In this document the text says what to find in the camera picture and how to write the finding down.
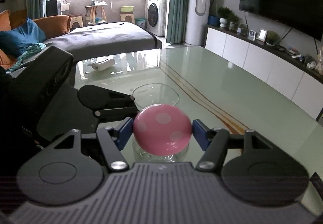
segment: white basket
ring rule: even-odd
[[[70,3],[61,4],[61,11],[67,11],[67,10],[69,10],[69,5],[70,5]]]

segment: dark countertop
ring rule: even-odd
[[[317,81],[320,81],[323,84],[323,75],[320,75],[319,73],[317,73],[316,71],[314,71],[313,69],[309,69],[305,64],[301,63],[299,60],[292,58],[287,52],[282,52],[279,51],[277,49],[277,47],[272,47],[272,46],[268,46],[266,43],[259,41],[257,39],[249,39],[248,35],[241,35],[235,31],[231,31],[228,30],[226,28],[222,28],[222,27],[215,27],[212,25],[206,25],[207,28],[212,28],[215,30],[218,30],[220,32],[226,33],[228,35],[232,35],[234,37],[240,38],[241,40],[244,40],[250,44],[256,45],[282,59],[284,59],[285,61],[287,61],[288,63],[291,63],[292,65],[296,66],[297,68],[301,69],[302,71],[304,71],[305,73],[309,74],[310,76],[314,77]]]

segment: polka dot lid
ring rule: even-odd
[[[169,156],[188,145],[192,124],[179,108],[156,104],[144,108],[136,116],[133,132],[143,150],[156,156]]]

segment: sofa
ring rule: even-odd
[[[9,10],[0,13],[0,31],[14,29],[26,20],[26,12],[18,11],[10,15]],[[76,28],[70,31],[70,15],[50,16],[35,19],[34,22],[46,34],[43,42],[46,48],[28,58],[21,65],[28,65],[50,46],[71,53],[74,63],[78,61],[133,51],[161,48],[161,41],[155,35],[128,22],[108,23]],[[10,66],[15,60],[0,52],[0,65]]]

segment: pillow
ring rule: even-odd
[[[10,14],[9,10],[5,10],[0,13],[0,31],[11,30],[9,14]]]
[[[0,32],[0,48],[8,55],[18,57],[32,44],[42,43],[45,33],[27,18],[26,23],[10,31]]]
[[[71,15],[55,15],[35,19],[35,23],[46,34],[47,39],[69,33]]]
[[[14,13],[10,13],[9,20],[10,20],[11,29],[15,29],[15,28],[23,25],[26,22],[26,19],[27,19],[27,11],[26,10],[21,10],[21,11],[16,11]]]
[[[0,66],[4,69],[9,69],[16,61],[11,60],[1,49],[0,49]]]

